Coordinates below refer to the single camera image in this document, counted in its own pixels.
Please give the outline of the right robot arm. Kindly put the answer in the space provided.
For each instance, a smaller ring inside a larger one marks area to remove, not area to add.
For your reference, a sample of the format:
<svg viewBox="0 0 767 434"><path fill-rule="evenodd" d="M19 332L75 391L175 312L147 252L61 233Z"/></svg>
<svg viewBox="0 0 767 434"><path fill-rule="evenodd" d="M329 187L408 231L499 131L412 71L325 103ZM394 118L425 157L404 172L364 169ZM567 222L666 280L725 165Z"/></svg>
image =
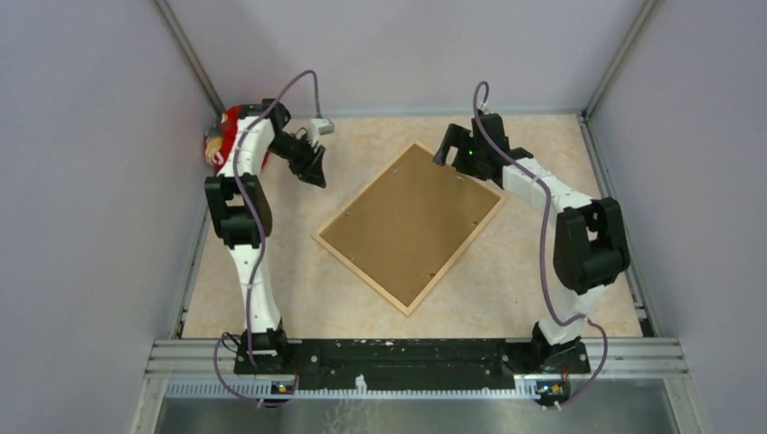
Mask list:
<svg viewBox="0 0 767 434"><path fill-rule="evenodd" d="M553 373L581 361L581 331L595 302L630 264L620 204L595 199L559 180L522 147L510 148L503 120L480 111L470 127L449 124L433 161L447 164L528 202L543 215L540 241L554 231L552 253L539 247L539 274L547 316L535 323L529 344L512 355L512 369Z"/></svg>

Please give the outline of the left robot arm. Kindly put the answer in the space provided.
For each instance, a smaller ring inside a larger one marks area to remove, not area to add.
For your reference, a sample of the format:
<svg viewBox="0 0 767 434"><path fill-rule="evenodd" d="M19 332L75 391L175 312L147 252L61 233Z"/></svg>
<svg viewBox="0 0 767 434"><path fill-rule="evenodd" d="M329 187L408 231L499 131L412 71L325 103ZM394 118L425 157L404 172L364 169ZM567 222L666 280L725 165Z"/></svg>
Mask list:
<svg viewBox="0 0 767 434"><path fill-rule="evenodd" d="M271 289L266 241L273 220L259 175L266 157L277 156L299 181L327 185L326 149L318 142L324 119L313 120L302 135L285 131L290 120L283 104L263 99L228 108L204 135L204 158L215 171L204 181L208 210L235 264L245 303L238 353L273 374L287 368L290 350Z"/></svg>

